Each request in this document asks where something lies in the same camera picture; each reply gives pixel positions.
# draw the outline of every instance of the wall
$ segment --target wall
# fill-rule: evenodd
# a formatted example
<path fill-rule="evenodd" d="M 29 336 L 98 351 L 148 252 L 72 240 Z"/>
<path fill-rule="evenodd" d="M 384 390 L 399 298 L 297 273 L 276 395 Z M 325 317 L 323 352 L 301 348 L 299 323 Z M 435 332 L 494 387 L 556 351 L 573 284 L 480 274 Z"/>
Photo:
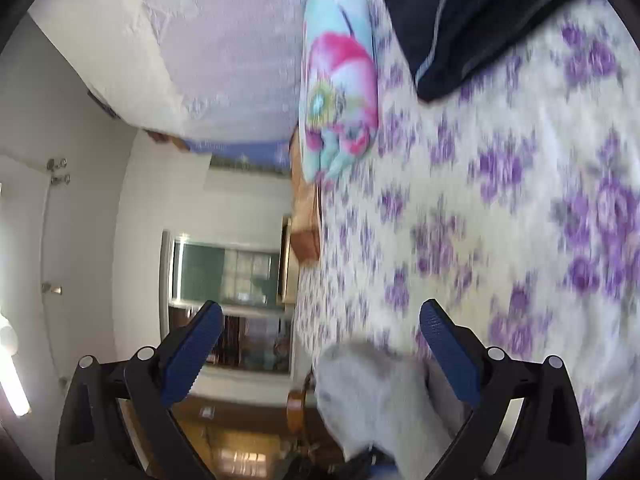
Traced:
<path fill-rule="evenodd" d="M 51 377 L 52 383 L 40 385 L 50 388 L 51 396 L 62 394 L 57 372 L 69 377 L 80 356 L 91 353 L 104 362 L 116 357 L 113 237 L 134 135 L 133 128 L 110 119 L 91 101 L 74 70 L 31 19 L 24 18 L 0 56 L 0 151 L 34 168 L 44 167 L 49 157 L 65 156 L 65 171 L 71 174 L 69 186 L 50 190 L 40 263 L 42 279 L 61 285 L 63 295 L 37 294 L 44 300 L 47 317 L 33 320 L 48 322 L 58 370 L 51 374 L 52 370 L 21 363 L 33 376 L 26 378 L 28 383 L 37 383 L 35 376 Z M 30 287 L 38 290 L 41 276 L 30 279 Z M 25 344 L 35 342 L 21 340 Z M 33 402 L 32 409 L 33 414 L 5 428 L 13 436 L 20 433 L 16 441 L 22 451 L 45 479 L 52 478 L 55 440 L 42 443 L 37 434 L 29 433 L 28 417 L 42 415 Z M 60 413 L 51 409 L 46 417 L 57 428 Z M 35 449 L 30 442 L 48 447 Z"/>
<path fill-rule="evenodd" d="M 114 242 L 113 325 L 119 359 L 141 346 L 157 346 L 159 258 L 163 229 L 218 244 L 280 250 L 282 216 L 290 212 L 289 180 L 210 170 L 209 156 L 181 153 L 139 133 L 122 186 Z M 302 359 L 308 371 L 308 360 Z M 256 387 L 203 372 L 194 393 L 283 404 L 290 384 Z"/>

